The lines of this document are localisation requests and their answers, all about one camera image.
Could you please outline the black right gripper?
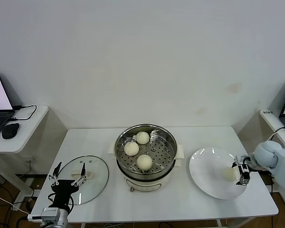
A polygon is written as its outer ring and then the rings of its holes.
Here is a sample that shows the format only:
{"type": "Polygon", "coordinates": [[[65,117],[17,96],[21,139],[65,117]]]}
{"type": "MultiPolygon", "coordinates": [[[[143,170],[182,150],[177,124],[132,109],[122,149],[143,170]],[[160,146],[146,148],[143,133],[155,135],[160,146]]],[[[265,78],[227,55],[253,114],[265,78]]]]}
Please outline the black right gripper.
{"type": "Polygon", "coordinates": [[[242,165],[245,164],[245,161],[248,161],[248,155],[236,155],[234,157],[234,162],[232,163],[232,168],[238,167],[238,173],[239,173],[239,181],[236,183],[236,185],[246,186],[248,184],[248,179],[242,177],[243,171],[242,171],[242,165]]]}

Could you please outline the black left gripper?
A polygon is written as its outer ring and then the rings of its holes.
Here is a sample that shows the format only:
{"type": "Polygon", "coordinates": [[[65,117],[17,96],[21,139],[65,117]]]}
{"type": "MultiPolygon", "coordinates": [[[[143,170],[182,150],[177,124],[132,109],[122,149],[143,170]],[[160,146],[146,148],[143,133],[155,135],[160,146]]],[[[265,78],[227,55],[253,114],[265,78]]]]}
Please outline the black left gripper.
{"type": "Polygon", "coordinates": [[[75,180],[57,179],[61,164],[62,162],[57,165],[52,174],[48,175],[48,178],[51,181],[51,189],[55,193],[54,201],[49,206],[50,208],[69,208],[68,205],[71,199],[71,194],[77,192],[79,190],[79,187],[81,187],[86,182],[85,163],[83,163],[79,177],[75,180]]]}

